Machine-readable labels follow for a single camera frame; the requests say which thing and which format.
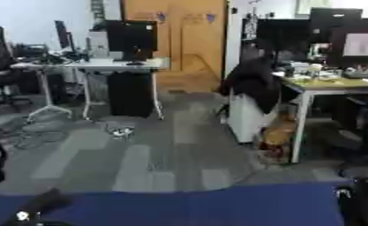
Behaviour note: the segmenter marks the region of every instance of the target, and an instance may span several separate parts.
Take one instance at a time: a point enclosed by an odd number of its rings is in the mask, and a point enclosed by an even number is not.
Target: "black jacket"
[[[271,62],[256,58],[240,63],[222,82],[219,93],[246,94],[253,98],[265,114],[270,113],[280,98],[279,82],[272,75]]]

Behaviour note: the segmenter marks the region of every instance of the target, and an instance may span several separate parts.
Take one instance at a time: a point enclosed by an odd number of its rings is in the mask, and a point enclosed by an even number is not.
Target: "black monitor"
[[[155,21],[107,20],[106,30],[109,51],[124,52],[124,59],[150,58],[157,50]]]
[[[330,43],[334,29],[362,18],[360,9],[312,8],[310,14],[311,43]]]
[[[342,68],[368,64],[368,19],[334,30],[327,63]]]
[[[275,61],[279,52],[285,49],[305,56],[308,52],[309,20],[260,19],[257,40],[275,52]]]
[[[60,41],[60,47],[62,49],[65,49],[67,47],[70,47],[70,38],[68,36],[67,28],[65,27],[65,24],[61,20],[55,21],[58,40]]]

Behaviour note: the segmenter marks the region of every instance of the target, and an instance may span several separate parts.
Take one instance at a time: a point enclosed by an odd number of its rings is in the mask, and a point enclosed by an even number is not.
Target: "wall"
[[[120,0],[104,0],[105,19],[121,19]]]
[[[0,26],[8,41],[46,43],[59,49],[54,20],[65,22],[75,43],[85,46],[93,25],[88,0],[0,0]]]
[[[368,18],[368,0],[331,0],[334,8],[359,8],[364,9],[364,18]],[[238,64],[241,48],[242,19],[250,11],[253,5],[257,7],[257,13],[264,15],[275,12],[278,19],[293,19],[296,17],[295,11],[297,0],[262,0],[257,4],[249,5],[251,0],[230,0],[229,8],[236,7],[238,14],[229,15],[226,71],[225,76]]]

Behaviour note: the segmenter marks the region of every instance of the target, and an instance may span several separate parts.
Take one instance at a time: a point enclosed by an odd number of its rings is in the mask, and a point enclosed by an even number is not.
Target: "door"
[[[168,90],[209,92],[222,77],[226,0],[124,0],[126,19],[158,22],[156,57],[170,57],[158,73]]]

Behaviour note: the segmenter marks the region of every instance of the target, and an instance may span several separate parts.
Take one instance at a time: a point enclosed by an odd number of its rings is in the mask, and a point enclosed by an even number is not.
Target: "blue mat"
[[[78,226],[342,226],[331,184],[258,185],[214,192],[72,195],[47,219]],[[31,197],[0,197],[0,223]]]

